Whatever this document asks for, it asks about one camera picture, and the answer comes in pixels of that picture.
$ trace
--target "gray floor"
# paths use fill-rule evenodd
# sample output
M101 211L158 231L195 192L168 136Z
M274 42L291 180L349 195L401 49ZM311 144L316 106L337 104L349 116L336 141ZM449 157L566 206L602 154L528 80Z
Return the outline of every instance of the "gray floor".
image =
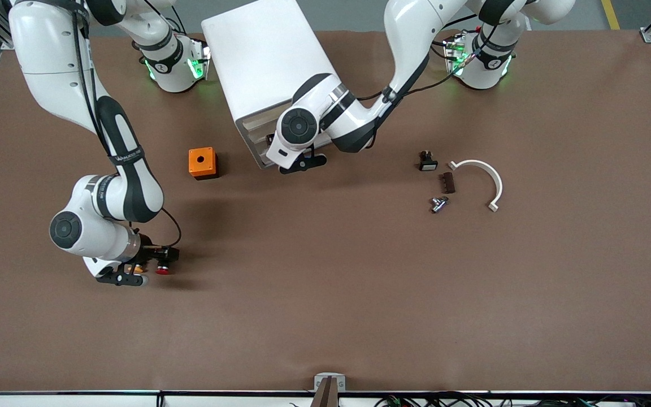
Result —
M251 0L180 0L176 7L188 32L198 32L201 20L245 5ZM298 0L300 7L316 31L382 31L383 9L388 0ZM651 21L651 0L617 0L614 2L622 28L638 28ZM171 10L166 15L173 16ZM460 11L455 18L465 16ZM462 23L455 28L473 28L475 23ZM532 23L535 30L604 30L607 18L601 0L576 0L571 13L559 23L544 26ZM99 36L123 36L117 28L96 27L93 34Z

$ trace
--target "brown tabletop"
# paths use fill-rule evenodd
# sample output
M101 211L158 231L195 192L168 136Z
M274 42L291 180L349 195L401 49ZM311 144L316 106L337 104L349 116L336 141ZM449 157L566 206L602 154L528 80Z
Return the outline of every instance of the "brown tabletop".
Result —
M390 80L382 33L319 33L357 95ZM96 137L39 108L0 61L0 391L351 389L651 391L651 45L633 31L528 32L502 83L406 98L375 147L294 175L259 170L216 81L168 94L126 38L96 38L183 227L175 275L99 284L47 234ZM433 58L418 85L444 75ZM217 180L188 174L213 146ZM414 168L421 150L441 162ZM437 174L456 170L439 214ZM176 237L160 214L141 225Z

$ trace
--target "orange box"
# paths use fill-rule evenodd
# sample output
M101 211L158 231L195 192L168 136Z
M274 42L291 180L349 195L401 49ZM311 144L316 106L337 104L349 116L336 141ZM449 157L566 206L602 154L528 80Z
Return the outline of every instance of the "orange box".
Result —
M192 149L189 151L189 173L196 180L211 180L220 177L218 173L218 155L212 147Z

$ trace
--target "white robot link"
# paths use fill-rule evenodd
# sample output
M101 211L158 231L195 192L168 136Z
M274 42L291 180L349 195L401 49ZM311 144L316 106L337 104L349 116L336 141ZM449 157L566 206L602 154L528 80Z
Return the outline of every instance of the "white robot link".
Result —
M356 153L372 146L378 127L426 69L436 33L464 6L478 15L483 27L480 33L462 39L465 57L454 74L472 88L486 89L506 74L504 66L526 27L526 15L552 24L573 5L574 0L389 0L383 23L396 69L380 97L367 109L336 75L311 77L279 117L266 157L283 173L322 165L323 158L316 161L315 155L305 158L303 154L318 132L328 134L343 152Z
M153 7L172 4L153 2ZM150 221L164 198L124 109L98 78L90 56L90 15L127 32L168 92L188 90L202 78L192 67L204 62L207 50L199 41L174 34L142 0L18 0L8 13L16 57L34 99L49 113L97 134L117 170L87 175L75 184L69 203L51 221L52 242L83 257L100 283L138 286L147 278L134 273L135 265L154 258L166 270L179 252L153 245L137 229L118 222Z

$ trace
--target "silver screw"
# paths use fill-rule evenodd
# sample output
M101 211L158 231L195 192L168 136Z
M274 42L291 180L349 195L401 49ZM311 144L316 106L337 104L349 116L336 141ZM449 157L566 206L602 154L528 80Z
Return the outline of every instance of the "silver screw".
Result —
M442 196L441 198L431 199L431 203L433 204L433 207L431 208L431 212L437 214L441 211L441 209L444 208L444 206L449 204L449 199L445 196Z

